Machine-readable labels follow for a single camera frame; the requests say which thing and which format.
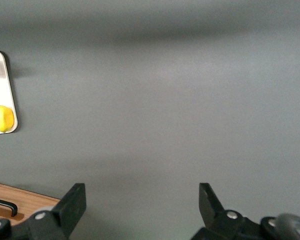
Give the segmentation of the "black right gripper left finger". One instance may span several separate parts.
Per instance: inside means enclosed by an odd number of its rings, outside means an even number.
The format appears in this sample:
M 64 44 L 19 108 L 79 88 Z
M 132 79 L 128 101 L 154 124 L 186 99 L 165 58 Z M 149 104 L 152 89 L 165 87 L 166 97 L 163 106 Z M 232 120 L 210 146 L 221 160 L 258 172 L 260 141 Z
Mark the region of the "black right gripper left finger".
M 0 218 L 0 240 L 68 240 L 86 207 L 85 184 L 76 183 L 51 210 L 37 211 L 14 226 Z

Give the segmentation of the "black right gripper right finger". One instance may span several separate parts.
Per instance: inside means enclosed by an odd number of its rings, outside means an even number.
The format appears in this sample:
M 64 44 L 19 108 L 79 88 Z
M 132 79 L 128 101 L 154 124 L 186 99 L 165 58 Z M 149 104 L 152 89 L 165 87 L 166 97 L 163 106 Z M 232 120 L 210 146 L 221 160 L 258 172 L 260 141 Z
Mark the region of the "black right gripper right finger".
M 261 240 L 259 224 L 237 211 L 224 209 L 209 183 L 199 184 L 199 211 L 204 223 L 193 240 Z

